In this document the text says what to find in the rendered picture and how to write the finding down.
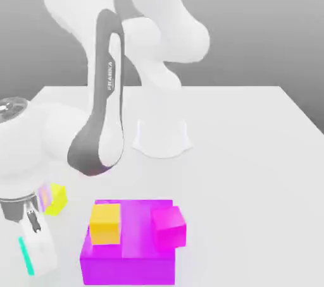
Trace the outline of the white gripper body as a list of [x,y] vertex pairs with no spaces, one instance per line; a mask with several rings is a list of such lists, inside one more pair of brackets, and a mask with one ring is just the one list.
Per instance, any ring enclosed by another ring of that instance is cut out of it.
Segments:
[[20,226],[35,272],[32,277],[40,277],[55,270],[56,251],[44,216],[38,212],[26,212],[20,221]]

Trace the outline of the small yellow cube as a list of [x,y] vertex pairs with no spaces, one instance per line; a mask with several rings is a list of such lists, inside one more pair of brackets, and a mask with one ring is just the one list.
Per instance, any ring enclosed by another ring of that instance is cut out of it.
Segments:
[[52,202],[46,207],[45,214],[49,216],[57,216],[67,204],[66,188],[57,183],[51,183],[50,189],[52,193]]

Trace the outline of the small orange cube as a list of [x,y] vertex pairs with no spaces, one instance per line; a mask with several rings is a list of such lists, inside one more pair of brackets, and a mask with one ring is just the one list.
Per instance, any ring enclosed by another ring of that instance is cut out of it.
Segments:
[[120,244],[120,204],[94,204],[90,215],[89,231],[93,245]]

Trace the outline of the small magenta cube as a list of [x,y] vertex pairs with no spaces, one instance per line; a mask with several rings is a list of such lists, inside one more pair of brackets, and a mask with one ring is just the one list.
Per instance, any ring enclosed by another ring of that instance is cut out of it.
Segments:
[[179,206],[153,209],[151,221],[154,242],[158,250],[169,251],[186,246],[187,223]]

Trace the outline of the large purple box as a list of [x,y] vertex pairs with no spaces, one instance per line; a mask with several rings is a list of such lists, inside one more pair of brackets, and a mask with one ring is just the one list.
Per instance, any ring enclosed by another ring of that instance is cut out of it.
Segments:
[[85,285],[173,285],[175,249],[158,250],[153,236],[151,210],[173,205],[170,199],[96,200],[120,204],[121,243],[93,245],[86,232],[80,251]]

